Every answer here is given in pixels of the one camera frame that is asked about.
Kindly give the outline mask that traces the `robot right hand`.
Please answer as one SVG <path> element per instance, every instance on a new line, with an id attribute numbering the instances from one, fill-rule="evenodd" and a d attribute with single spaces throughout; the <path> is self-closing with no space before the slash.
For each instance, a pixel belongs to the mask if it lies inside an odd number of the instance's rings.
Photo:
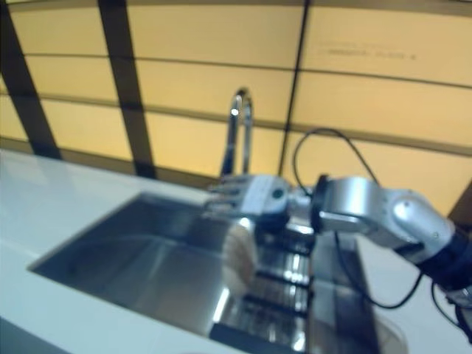
<path id="1" fill-rule="evenodd" d="M 204 215 L 250 232 L 278 232 L 289 222 L 290 184 L 269 174 L 226 175 L 209 188 Z"/>

